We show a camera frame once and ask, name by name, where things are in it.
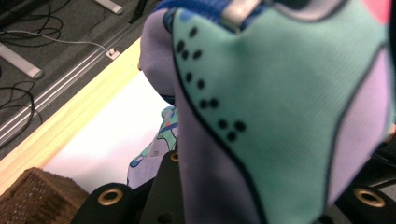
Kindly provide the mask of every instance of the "pink fabric patch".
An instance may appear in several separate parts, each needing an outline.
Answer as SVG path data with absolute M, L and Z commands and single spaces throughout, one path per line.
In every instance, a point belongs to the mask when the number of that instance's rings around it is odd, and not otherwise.
M 390 14 L 390 0 L 361 0 L 367 9 L 373 15 L 373 17 L 380 22 L 385 24 L 389 20 Z

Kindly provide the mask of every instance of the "wicker basket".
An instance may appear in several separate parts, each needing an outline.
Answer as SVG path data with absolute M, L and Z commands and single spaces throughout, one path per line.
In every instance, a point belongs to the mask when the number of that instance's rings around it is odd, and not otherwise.
M 31 168 L 0 196 L 0 224 L 70 223 L 88 196 L 70 178 Z

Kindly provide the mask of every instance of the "metal grommet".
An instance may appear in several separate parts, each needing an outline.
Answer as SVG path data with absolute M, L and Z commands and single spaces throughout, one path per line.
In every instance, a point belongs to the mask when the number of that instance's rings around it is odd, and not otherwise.
M 171 155 L 171 160 L 172 160 L 172 161 L 178 161 L 178 154 L 177 154 L 177 152 L 172 153 L 172 155 Z
M 122 198 L 122 191 L 120 189 L 107 189 L 99 195 L 98 202 L 103 206 L 109 206 L 117 203 Z
M 355 196 L 359 199 L 359 201 L 367 205 L 370 205 L 372 207 L 385 206 L 385 201 L 376 193 L 368 189 L 355 189 L 353 192 Z

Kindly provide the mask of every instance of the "metal clip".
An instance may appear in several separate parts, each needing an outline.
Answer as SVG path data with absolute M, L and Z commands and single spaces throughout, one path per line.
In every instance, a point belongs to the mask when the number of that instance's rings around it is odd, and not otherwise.
M 244 20 L 261 0 L 232 0 L 221 14 L 221 23 L 238 33 Z

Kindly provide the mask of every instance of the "wood trim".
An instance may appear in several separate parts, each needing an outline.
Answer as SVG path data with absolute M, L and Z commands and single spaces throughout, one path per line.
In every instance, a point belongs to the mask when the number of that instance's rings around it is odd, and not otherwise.
M 140 39 L 0 161 L 0 195 L 24 170 L 43 168 L 139 73 Z

